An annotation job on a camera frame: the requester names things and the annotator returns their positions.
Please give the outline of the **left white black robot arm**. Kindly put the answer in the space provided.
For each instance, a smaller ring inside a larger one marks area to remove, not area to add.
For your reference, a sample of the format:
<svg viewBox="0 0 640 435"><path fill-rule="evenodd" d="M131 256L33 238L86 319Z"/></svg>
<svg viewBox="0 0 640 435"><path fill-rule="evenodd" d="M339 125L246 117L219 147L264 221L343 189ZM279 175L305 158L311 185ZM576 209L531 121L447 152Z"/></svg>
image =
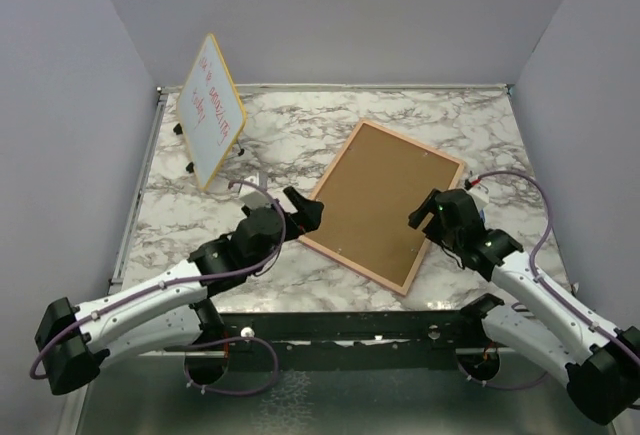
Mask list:
<svg viewBox="0 0 640 435"><path fill-rule="evenodd" d="M320 228L325 209L287 187L284 195L294 207L287 212L266 190L252 188L258 198L244 201L244 217L234 231L202 244L163 273L80 304L66 297L51 302L34 337L38 353L30 378L47 381L52 394L63 395L123 358L231 343L212 297L266 273L286 242Z"/></svg>

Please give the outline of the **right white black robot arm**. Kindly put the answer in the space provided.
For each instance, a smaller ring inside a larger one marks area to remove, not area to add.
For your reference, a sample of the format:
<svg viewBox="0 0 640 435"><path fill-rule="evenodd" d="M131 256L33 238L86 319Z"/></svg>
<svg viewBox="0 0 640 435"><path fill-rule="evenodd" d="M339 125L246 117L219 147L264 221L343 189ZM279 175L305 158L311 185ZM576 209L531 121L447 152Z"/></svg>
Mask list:
<svg viewBox="0 0 640 435"><path fill-rule="evenodd" d="M527 319L501 302L474 312L459 322L467 344L490 339L519 352L562 384L578 410L600 425L638 402L638 328L619 328L539 270L513 237L485 226L468 191L432 190L408 224L533 316Z"/></svg>

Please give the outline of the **pink picture frame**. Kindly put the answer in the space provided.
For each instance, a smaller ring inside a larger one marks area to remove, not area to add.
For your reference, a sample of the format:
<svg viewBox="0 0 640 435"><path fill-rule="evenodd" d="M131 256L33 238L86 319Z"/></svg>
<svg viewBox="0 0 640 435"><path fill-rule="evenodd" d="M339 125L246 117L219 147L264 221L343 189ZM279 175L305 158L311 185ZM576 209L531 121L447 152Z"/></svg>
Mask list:
<svg viewBox="0 0 640 435"><path fill-rule="evenodd" d="M408 225L432 189L458 185L462 160L368 120L361 120L310 197L324 205L304 245L406 295L429 242Z"/></svg>

